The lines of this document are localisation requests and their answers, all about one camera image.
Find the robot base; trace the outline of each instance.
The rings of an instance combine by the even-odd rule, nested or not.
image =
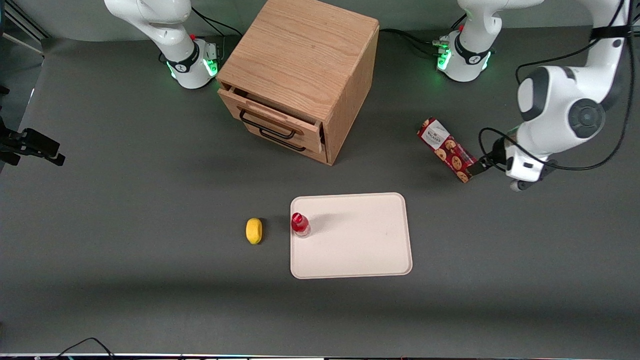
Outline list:
[[[216,77],[219,67],[216,44],[207,43],[202,39],[196,39],[194,43],[198,46],[200,54],[188,72],[179,72],[167,63],[173,78],[187,89],[197,89],[208,84],[211,79]]]
[[[475,64],[467,64],[465,58],[457,52],[456,47],[452,46],[459,34],[459,31],[453,31],[433,42],[433,45],[439,48],[438,52],[440,53],[436,70],[444,72],[454,81],[468,83],[475,80],[486,69],[491,52],[484,58],[478,56]]]

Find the yellow lemon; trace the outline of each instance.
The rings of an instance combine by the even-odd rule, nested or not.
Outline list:
[[[259,218],[251,218],[246,222],[246,239],[253,245],[262,240],[262,222]]]

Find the gray tabletop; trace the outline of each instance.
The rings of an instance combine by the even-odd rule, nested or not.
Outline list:
[[[1,174],[0,351],[96,336],[114,352],[637,359],[639,128],[607,166],[524,193],[498,171],[460,183],[415,135],[436,116],[478,155],[482,127],[521,121],[516,65],[587,37],[505,30],[487,70],[459,84],[382,35],[333,167],[247,133],[215,84],[179,87],[151,42],[49,42],[23,126],[67,162],[23,158]],[[604,158],[623,102],[559,161]],[[295,279],[291,200],[369,192],[404,195],[413,271]],[[266,219],[262,245],[244,238],[251,217]]]

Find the cookie package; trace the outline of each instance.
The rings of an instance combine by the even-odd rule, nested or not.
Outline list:
[[[418,136],[429,145],[442,162],[447,164],[460,181],[466,183],[471,179],[467,168],[477,160],[456,142],[456,139],[436,118],[427,119],[418,131]]]

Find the drawer handle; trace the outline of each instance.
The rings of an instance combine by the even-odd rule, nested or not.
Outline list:
[[[280,140],[280,139],[278,139],[278,138],[274,138],[273,136],[271,136],[271,135],[269,135],[269,134],[265,133],[264,131],[262,131],[262,129],[260,129],[260,135],[264,136],[264,137],[265,137],[265,138],[267,138],[267,139],[273,140],[273,141],[275,141],[276,143],[279,143],[279,144],[281,144],[281,145],[284,145],[284,146],[286,146],[286,147],[290,148],[291,150],[300,151],[300,152],[303,152],[303,151],[307,150],[307,148],[306,148],[306,147],[297,147],[297,146],[293,146],[293,145],[291,145],[291,144],[289,144],[289,143],[287,143],[287,142],[284,142],[284,141],[282,141],[282,140]]]
[[[271,129],[269,129],[268,127],[264,127],[264,126],[262,126],[262,125],[260,125],[260,124],[256,124],[255,122],[253,122],[253,121],[251,121],[251,120],[249,120],[249,119],[245,119],[245,118],[244,118],[244,114],[245,114],[245,113],[246,113],[246,111],[245,111],[245,110],[241,110],[241,111],[240,111],[240,120],[242,120],[245,124],[249,124],[249,125],[251,125],[251,126],[255,126],[255,127],[257,127],[258,129],[260,129],[260,133],[262,133],[262,132],[264,131],[264,132],[266,132],[266,133],[269,133],[269,134],[275,135],[275,136],[277,136],[277,137],[279,137],[279,138],[283,138],[284,140],[290,140],[290,139],[291,139],[291,138],[293,138],[293,136],[296,134],[296,131],[295,131],[295,130],[291,130],[291,134],[289,134],[289,135],[285,135],[285,134],[281,134],[281,133],[279,133],[278,131],[271,130]]]

